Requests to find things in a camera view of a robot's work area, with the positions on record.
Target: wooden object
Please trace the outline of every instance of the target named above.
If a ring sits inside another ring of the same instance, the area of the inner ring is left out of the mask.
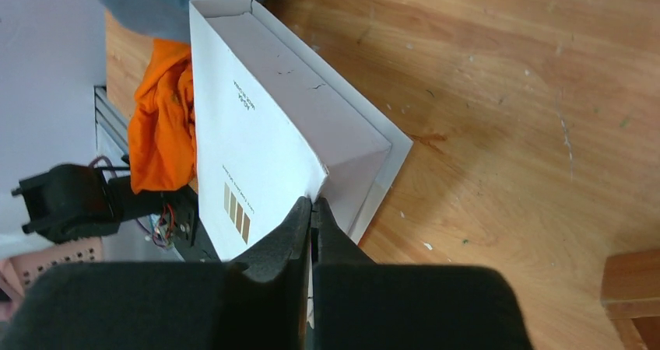
[[[621,349],[605,260],[660,246],[659,5],[267,4],[416,141],[362,248],[496,268],[541,350]],[[129,115],[150,41],[111,21],[107,35],[108,93]]]
[[[628,349],[660,349],[660,250],[607,258],[601,302]]]

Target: orange cloth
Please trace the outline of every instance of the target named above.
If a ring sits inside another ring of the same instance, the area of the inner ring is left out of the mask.
[[[191,48],[155,39],[137,107],[128,124],[131,187],[173,191],[195,176],[197,147],[193,109]]]

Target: box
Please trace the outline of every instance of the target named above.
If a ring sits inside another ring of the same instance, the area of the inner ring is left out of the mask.
[[[301,195],[357,242],[412,142],[262,5],[190,5],[199,213],[229,260]]]

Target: pink basket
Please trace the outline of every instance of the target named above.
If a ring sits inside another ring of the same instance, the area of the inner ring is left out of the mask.
[[[101,238],[94,237],[0,261],[0,289],[12,300],[9,306],[0,307],[0,320],[8,320],[11,317],[11,313],[23,301],[25,291],[49,268],[58,264],[102,260]]]

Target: white wall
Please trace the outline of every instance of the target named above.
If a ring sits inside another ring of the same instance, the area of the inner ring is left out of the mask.
[[[104,83],[97,0],[0,0],[0,191],[95,156],[93,86]]]

